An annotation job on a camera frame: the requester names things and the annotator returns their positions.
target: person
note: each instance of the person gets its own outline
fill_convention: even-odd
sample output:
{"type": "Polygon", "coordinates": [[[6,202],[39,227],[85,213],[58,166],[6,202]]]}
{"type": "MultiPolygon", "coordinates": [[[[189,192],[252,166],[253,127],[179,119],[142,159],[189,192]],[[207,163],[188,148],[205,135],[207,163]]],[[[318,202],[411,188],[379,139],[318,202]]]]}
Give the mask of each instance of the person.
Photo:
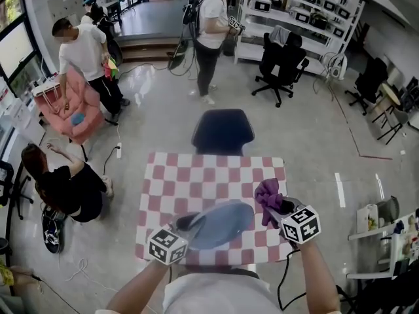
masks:
{"type": "MultiPolygon", "coordinates": [[[[299,249],[309,313],[339,313],[337,288],[317,245],[311,240],[299,249]]],[[[169,266],[152,261],[113,296],[106,310],[96,311],[96,314],[142,313],[168,269],[169,266]]],[[[163,308],[165,314],[281,313],[269,292],[269,285],[256,273],[241,269],[178,277],[166,286],[163,308]]]]}
{"type": "Polygon", "coordinates": [[[123,98],[115,80],[105,77],[103,64],[110,58],[105,33],[92,24],[73,27],[69,20],[62,18],[52,27],[52,36],[62,43],[59,55],[60,89],[65,109],[69,108],[65,91],[71,64],[81,70],[91,87],[99,93],[103,106],[112,114],[112,121],[117,122],[121,106],[128,106],[130,101],[123,98]]]}
{"type": "Polygon", "coordinates": [[[81,24],[97,24],[103,17],[107,16],[107,8],[99,7],[97,0],[83,0],[86,15],[81,18],[81,24]]]}
{"type": "Polygon", "coordinates": [[[208,91],[217,89],[210,85],[221,45],[229,33],[236,30],[228,25],[227,0],[203,0],[199,8],[199,34],[194,41],[196,59],[199,64],[198,89],[204,103],[214,105],[208,91]]]}
{"type": "Polygon", "coordinates": [[[70,164],[50,172],[46,154],[37,145],[31,143],[22,151],[22,163],[35,179],[41,199],[78,222],[89,222],[106,213],[108,199],[113,197],[110,178],[99,177],[88,164],[50,143],[47,149],[67,158],[70,164]]]}

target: pink and white checkered cloth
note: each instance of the pink and white checkered cloth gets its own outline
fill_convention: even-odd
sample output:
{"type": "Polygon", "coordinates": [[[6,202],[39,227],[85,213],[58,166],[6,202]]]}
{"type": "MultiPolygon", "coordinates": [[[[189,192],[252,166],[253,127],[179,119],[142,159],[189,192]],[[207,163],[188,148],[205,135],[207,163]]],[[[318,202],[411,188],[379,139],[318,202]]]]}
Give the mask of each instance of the pink and white checkered cloth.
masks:
{"type": "Polygon", "coordinates": [[[281,158],[151,153],[139,205],[136,256],[152,259],[145,250],[146,240],[174,215],[239,199],[255,211],[250,229],[215,249],[189,251],[180,264],[237,266],[286,259],[292,251],[290,244],[271,225],[261,225],[263,209],[253,198],[259,183],[274,177],[280,184],[279,193],[286,196],[281,158]]]}

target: gray floor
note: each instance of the gray floor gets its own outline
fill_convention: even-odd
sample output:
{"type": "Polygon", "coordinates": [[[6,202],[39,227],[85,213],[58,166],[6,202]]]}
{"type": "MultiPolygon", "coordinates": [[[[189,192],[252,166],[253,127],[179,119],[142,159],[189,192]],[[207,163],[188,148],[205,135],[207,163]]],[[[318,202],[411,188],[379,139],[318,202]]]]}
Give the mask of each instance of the gray floor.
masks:
{"type": "Polygon", "coordinates": [[[180,37],[183,29],[183,6],[188,0],[141,3],[122,15],[122,25],[115,31],[124,39],[180,37]]]}
{"type": "MultiPolygon", "coordinates": [[[[125,65],[123,71],[135,65],[125,65]]],[[[343,82],[333,84],[338,99],[322,81],[313,91],[312,75],[303,75],[295,85],[295,95],[283,95],[280,109],[274,106],[271,91],[255,97],[250,91],[261,87],[255,82],[258,66],[252,63],[233,65],[232,58],[221,57],[215,74],[219,89],[213,94],[216,108],[243,109],[255,131],[255,140],[245,146],[248,156],[276,156],[285,161],[287,188],[290,196],[312,205],[319,213],[322,234],[317,242],[337,284],[351,291],[355,283],[346,280],[354,271],[373,271],[381,251],[376,239],[348,242],[355,231],[355,211],[380,201],[380,184],[385,198],[398,197],[401,214],[418,207],[418,144],[419,135],[408,128],[385,146],[376,141],[377,126],[369,124],[372,117],[361,115],[360,108],[349,107],[345,89],[353,87],[357,77],[348,71],[343,82]],[[342,114],[338,101],[348,119],[342,114]],[[362,156],[386,157],[364,158],[362,156]],[[339,200],[336,173],[343,182],[344,201],[339,200]]],[[[122,92],[132,104],[120,118],[122,159],[115,155],[107,164],[107,174],[113,179],[115,198],[108,219],[80,225],[68,220],[65,225],[65,249],[58,256],[50,254],[43,245],[39,198],[33,205],[24,204],[25,220],[16,213],[12,220],[12,257],[14,264],[31,267],[81,313],[93,313],[103,308],[115,291],[138,271],[144,262],[134,255],[137,210],[141,194],[147,155],[152,151],[193,153],[191,136],[202,113],[209,109],[199,99],[188,95],[196,81],[195,69],[190,76],[175,77],[168,71],[157,71],[149,65],[138,67],[120,82],[122,92]],[[78,273],[79,260],[88,265],[78,273]]],[[[43,145],[57,135],[48,130],[43,145]]],[[[104,126],[92,139],[90,163],[102,173],[103,163],[118,143],[114,127],[104,126]]],[[[64,160],[47,152],[50,167],[64,160]]],[[[261,278],[271,284],[273,293],[282,278],[285,262],[256,266],[261,278]]],[[[161,313],[164,284],[161,284],[145,313],[161,313]]],[[[304,279],[299,254],[290,263],[282,297],[288,302],[304,292],[304,279]]],[[[41,295],[34,287],[23,293],[26,303],[38,313],[73,313],[48,288],[41,295]]],[[[287,313],[307,313],[306,300],[297,300],[287,313]]]]}

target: blue plate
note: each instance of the blue plate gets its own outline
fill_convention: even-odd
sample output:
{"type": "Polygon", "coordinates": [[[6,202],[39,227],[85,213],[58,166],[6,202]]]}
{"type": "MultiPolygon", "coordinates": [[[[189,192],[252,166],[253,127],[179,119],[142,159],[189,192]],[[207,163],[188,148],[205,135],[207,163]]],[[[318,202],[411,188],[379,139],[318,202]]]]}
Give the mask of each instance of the blue plate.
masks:
{"type": "Polygon", "coordinates": [[[254,218],[253,208],[240,200],[218,203],[193,218],[191,226],[196,224],[200,229],[189,247],[199,250],[219,247],[249,229],[254,218]]]}

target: man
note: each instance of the man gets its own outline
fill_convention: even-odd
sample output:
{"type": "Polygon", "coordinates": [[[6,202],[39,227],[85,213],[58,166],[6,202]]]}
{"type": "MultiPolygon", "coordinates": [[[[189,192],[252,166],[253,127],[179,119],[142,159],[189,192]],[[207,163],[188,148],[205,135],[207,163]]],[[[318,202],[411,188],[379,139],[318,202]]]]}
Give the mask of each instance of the man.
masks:
{"type": "MultiPolygon", "coordinates": [[[[338,314],[337,288],[317,245],[311,240],[299,249],[309,313],[338,314]]],[[[142,313],[168,268],[156,260],[151,262],[114,295],[107,310],[96,311],[96,314],[142,313]]],[[[269,285],[256,273],[240,269],[178,277],[166,286],[163,308],[165,314],[281,313],[269,285]]]]}
{"type": "Polygon", "coordinates": [[[73,27],[69,20],[62,18],[52,27],[52,36],[62,43],[60,47],[60,88],[66,109],[68,99],[65,94],[67,72],[70,64],[78,67],[88,83],[100,94],[103,106],[117,122],[121,105],[128,106],[115,80],[105,78],[103,64],[109,60],[106,35],[91,24],[73,27]]]}
{"type": "Polygon", "coordinates": [[[221,45],[229,33],[236,30],[228,26],[227,0],[204,0],[199,8],[199,34],[194,42],[196,59],[199,64],[198,89],[202,101],[214,105],[208,90],[215,90],[210,85],[215,66],[220,55],[221,45]]]}

